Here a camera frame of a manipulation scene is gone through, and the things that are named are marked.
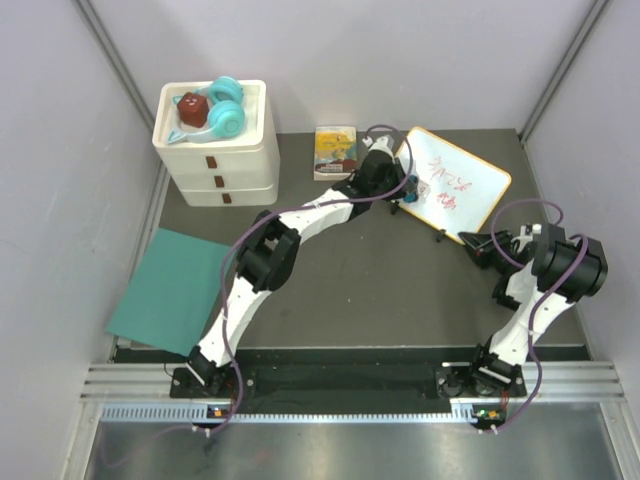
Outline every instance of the white wall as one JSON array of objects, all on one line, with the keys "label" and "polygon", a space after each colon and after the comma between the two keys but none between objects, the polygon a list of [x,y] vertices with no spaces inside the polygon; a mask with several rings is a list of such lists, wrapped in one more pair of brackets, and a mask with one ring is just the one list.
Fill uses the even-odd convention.
[{"label": "white wall", "polygon": [[0,478],[53,478],[158,160],[68,0],[0,19]]},{"label": "white wall", "polygon": [[603,242],[609,276],[582,303],[596,354],[615,362],[640,425],[640,3],[616,0],[529,143],[544,196]]},{"label": "white wall", "polygon": [[93,0],[147,104],[261,78],[276,128],[521,128],[590,0]]}]

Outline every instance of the whiteboard frame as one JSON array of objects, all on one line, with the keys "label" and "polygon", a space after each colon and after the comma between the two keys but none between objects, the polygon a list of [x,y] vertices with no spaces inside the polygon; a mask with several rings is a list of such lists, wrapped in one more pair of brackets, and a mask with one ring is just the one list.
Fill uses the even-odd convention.
[{"label": "whiteboard frame", "polygon": [[[442,137],[439,137],[438,135],[436,135],[436,134],[434,134],[434,133],[430,132],[429,130],[426,130],[426,129],[422,128],[422,127],[413,127],[413,128],[412,128],[411,130],[409,130],[409,132],[407,133],[407,138],[411,135],[411,133],[412,133],[414,130],[417,130],[417,131],[420,131],[420,132],[426,133],[427,135],[430,135],[430,136],[432,136],[433,138],[435,138],[435,139],[437,139],[437,140],[440,140],[441,142],[446,143],[447,145],[449,145],[449,146],[451,146],[451,147],[455,148],[456,150],[459,150],[460,152],[465,153],[465,154],[467,154],[467,155],[469,155],[469,156],[471,156],[471,157],[475,158],[477,161],[479,161],[479,162],[481,162],[481,163],[484,163],[484,164],[485,164],[486,166],[488,166],[489,168],[492,168],[493,170],[496,170],[497,172],[499,172],[499,173],[503,173],[503,174],[505,174],[505,175],[507,176],[508,181],[507,181],[507,183],[505,184],[505,186],[504,186],[504,188],[502,189],[502,191],[498,194],[498,197],[496,198],[496,201],[491,205],[491,208],[489,209],[489,211],[487,212],[487,214],[484,216],[484,218],[483,218],[482,220],[480,220],[480,222],[478,223],[478,226],[475,228],[475,230],[473,230],[473,232],[474,232],[474,233],[479,232],[479,231],[480,231],[480,228],[482,228],[482,226],[486,223],[486,221],[487,221],[487,219],[489,218],[489,216],[491,216],[491,213],[495,210],[496,205],[498,205],[498,203],[500,202],[500,200],[502,200],[502,197],[504,196],[505,192],[507,191],[507,189],[508,189],[508,188],[509,188],[509,186],[511,185],[511,181],[512,181],[511,174],[510,174],[509,172],[507,172],[506,170],[502,170],[501,168],[496,167],[495,165],[493,165],[493,164],[491,164],[491,163],[487,162],[486,160],[483,160],[482,158],[478,157],[477,155],[474,155],[473,153],[471,153],[471,152],[469,152],[469,151],[465,150],[464,148],[460,148],[459,146],[454,145],[453,143],[451,143],[451,142],[449,142],[449,141],[445,140],[445,139],[444,139],[444,138],[442,138]],[[400,146],[398,147],[398,149],[396,150],[396,153],[395,153],[395,156],[396,156],[396,157],[400,154],[400,151],[401,151],[401,150],[402,150],[402,148],[404,147],[405,143],[406,143],[406,138],[405,138],[405,140],[400,144]],[[433,228],[434,228],[434,229],[436,229],[436,230],[441,230],[441,229],[442,229],[442,227],[441,227],[441,226],[435,225],[433,222],[431,222],[431,221],[427,220],[427,219],[426,219],[426,218],[424,218],[423,216],[418,215],[416,212],[413,212],[413,211],[409,210],[409,209],[407,208],[407,206],[406,206],[407,204],[404,204],[404,203],[400,203],[400,202],[399,202],[399,203],[398,203],[398,205],[400,206],[400,208],[402,208],[402,210],[404,210],[405,212],[407,212],[407,213],[409,213],[409,214],[413,215],[413,216],[414,216],[414,217],[416,217],[417,219],[419,219],[419,220],[423,221],[424,223],[426,223],[426,224],[427,224],[427,225],[429,225],[430,227],[433,227]],[[453,240],[454,242],[459,243],[460,245],[464,245],[464,242],[463,242],[462,240],[460,240],[457,236],[454,236],[453,234],[451,234],[451,232],[449,232],[449,231],[445,230],[444,234],[445,234],[447,237],[449,237],[451,240]]]}]

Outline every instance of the whiteboard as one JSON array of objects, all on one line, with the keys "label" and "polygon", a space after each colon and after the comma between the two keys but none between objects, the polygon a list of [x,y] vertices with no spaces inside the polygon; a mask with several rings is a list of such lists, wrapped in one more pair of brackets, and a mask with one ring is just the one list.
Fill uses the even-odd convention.
[{"label": "whiteboard", "polygon": [[[408,134],[417,175],[418,201],[400,207],[462,244],[459,232],[478,232],[504,192],[511,175],[420,127]],[[409,149],[396,156],[405,172]]]}]

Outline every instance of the turquoise headphones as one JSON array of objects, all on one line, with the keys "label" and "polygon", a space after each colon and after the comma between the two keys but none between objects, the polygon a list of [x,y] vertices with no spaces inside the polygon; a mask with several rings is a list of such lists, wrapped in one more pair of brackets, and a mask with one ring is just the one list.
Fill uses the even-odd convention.
[{"label": "turquoise headphones", "polygon": [[[167,137],[169,145],[183,141],[207,143],[235,137],[242,131],[246,118],[242,108],[244,90],[236,79],[220,77],[211,85],[197,89],[195,93],[209,98],[213,103],[207,115],[208,128],[198,132],[185,132],[181,128],[177,108],[174,108],[173,125]],[[174,96],[173,104],[177,105],[182,97],[183,95]]]}]

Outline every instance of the headphone ear cup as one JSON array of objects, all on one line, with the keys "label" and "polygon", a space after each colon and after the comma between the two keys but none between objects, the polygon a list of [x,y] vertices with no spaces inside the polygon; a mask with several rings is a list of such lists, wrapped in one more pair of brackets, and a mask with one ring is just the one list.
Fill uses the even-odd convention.
[{"label": "headphone ear cup", "polygon": [[244,128],[244,108],[231,100],[223,100],[209,110],[207,121],[217,137],[235,137]]},{"label": "headphone ear cup", "polygon": [[220,77],[209,86],[209,98],[213,103],[231,100],[241,105],[244,90],[235,78]]}]

